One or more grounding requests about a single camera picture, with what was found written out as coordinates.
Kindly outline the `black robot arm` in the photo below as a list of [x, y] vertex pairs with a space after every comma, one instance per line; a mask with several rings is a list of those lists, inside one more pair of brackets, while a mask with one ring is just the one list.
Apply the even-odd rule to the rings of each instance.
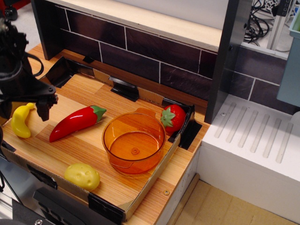
[[57, 103], [56, 88], [39, 79], [44, 71], [33, 74], [28, 58], [41, 60], [25, 51], [28, 41], [26, 34], [6, 18], [0, 19], [0, 116], [8, 119], [12, 102], [32, 102], [43, 121], [49, 119], [49, 110]]

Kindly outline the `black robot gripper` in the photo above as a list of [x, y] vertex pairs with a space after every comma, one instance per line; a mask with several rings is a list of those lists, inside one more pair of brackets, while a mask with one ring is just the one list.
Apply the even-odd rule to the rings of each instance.
[[28, 58], [0, 59], [0, 116], [10, 118], [11, 102], [35, 102], [38, 115], [42, 121], [47, 121], [50, 108], [58, 102], [56, 88], [37, 79], [44, 66], [41, 65], [40, 71], [33, 74]]

